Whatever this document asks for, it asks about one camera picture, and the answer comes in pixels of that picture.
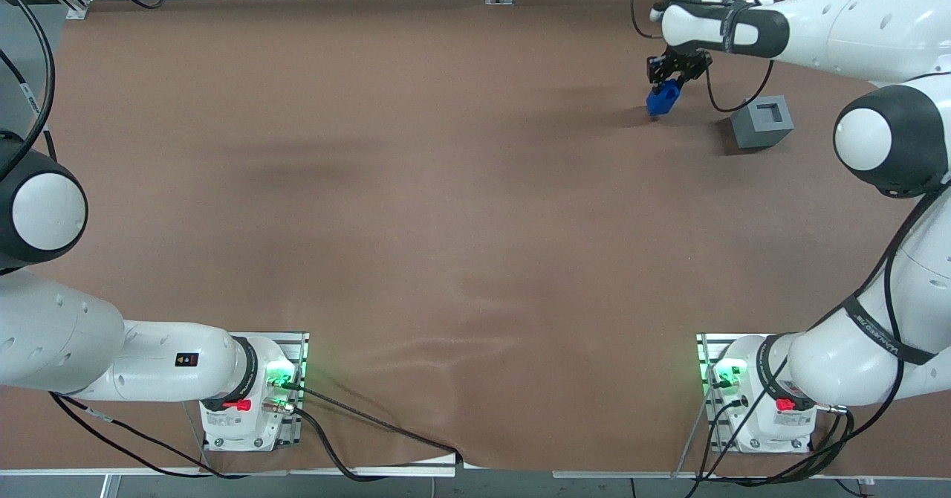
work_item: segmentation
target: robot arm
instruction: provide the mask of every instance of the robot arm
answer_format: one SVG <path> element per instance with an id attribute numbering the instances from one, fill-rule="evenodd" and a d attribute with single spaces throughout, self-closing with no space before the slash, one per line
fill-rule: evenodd
<path id="1" fill-rule="evenodd" d="M 18 146 L 0 139 L 0 161 Z M 86 211 L 78 180 L 35 150 L 0 177 L 0 385 L 85 400 L 200 400 L 222 450 L 270 450 L 275 422 L 292 410 L 279 385 L 295 378 L 276 343 L 123 319 L 106 301 L 24 269 L 68 252 Z"/>
<path id="2" fill-rule="evenodd" d="M 836 156 L 887 196 L 928 194 L 934 201 L 908 230 L 891 264 L 889 293 L 901 342 L 893 336 L 886 270 L 880 268 L 867 287 L 815 328 L 765 339 L 746 336 L 724 350 L 713 370 L 714 382 L 724 385 L 724 403 L 756 399 L 764 390 L 772 398 L 752 411 L 746 428 L 734 430 L 740 451 L 802 451 L 815 404 L 882 402 L 898 359 L 906 363 L 898 398 L 951 389 L 948 2 L 662 0 L 652 11 L 668 44 L 662 56 L 648 61 L 653 114 L 669 111 L 677 96 L 672 87 L 702 74 L 710 64 L 707 51 L 871 81 L 880 87 L 836 119 Z M 682 74 L 672 79 L 676 71 Z M 735 411 L 746 415 L 748 409 Z"/>

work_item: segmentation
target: green light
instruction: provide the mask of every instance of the green light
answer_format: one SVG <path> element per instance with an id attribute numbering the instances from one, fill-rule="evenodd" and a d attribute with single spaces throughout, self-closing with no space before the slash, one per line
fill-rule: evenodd
<path id="1" fill-rule="evenodd" d="M 294 378 L 294 365 L 286 362 L 269 363 L 264 370 L 269 385 L 281 386 Z"/>
<path id="2" fill-rule="evenodd" d="M 747 371 L 747 361 L 740 359 L 721 359 L 716 365 L 717 376 L 723 381 L 728 381 L 733 386 L 740 384 L 740 376 Z"/>

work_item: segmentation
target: gray box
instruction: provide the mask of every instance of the gray box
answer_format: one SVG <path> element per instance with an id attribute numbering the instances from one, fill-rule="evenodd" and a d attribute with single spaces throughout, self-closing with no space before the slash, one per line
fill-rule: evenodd
<path id="1" fill-rule="evenodd" d="M 730 115 L 740 149 L 774 146 L 792 132 L 792 117 L 782 95 L 759 97 Z"/>

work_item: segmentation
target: blue block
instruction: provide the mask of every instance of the blue block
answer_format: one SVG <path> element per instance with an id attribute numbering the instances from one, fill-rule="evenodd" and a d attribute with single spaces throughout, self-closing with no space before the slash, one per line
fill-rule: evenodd
<path id="1" fill-rule="evenodd" d="M 665 115 L 673 108 L 673 103 L 677 102 L 679 96 L 680 88 L 677 87 L 676 80 L 663 81 L 657 94 L 653 91 L 648 94 L 648 113 L 650 115 Z"/>

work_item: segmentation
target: brown table surface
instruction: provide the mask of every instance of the brown table surface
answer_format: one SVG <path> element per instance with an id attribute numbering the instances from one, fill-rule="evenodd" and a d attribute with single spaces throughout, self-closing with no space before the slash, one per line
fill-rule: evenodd
<path id="1" fill-rule="evenodd" d="M 751 155 L 702 80 L 649 119 L 663 43 L 633 33 L 627 0 L 95 7 L 65 27 L 51 120 L 88 230 L 35 271 L 130 319 L 309 331 L 310 384 L 482 467 L 672 470 L 702 396 L 695 333 L 811 325 L 910 207 L 833 152 L 864 82 L 777 65 L 765 94 L 796 129 Z M 718 55 L 717 98 L 764 69 Z M 897 402 L 829 473 L 951 476 L 949 400 Z M 96 407 L 197 453 L 180 404 Z M 315 411 L 351 465 L 439 454 Z M 4 389 L 0 428 L 3 468 L 136 465 L 41 392 Z M 329 465 L 309 430 L 213 460 Z"/>

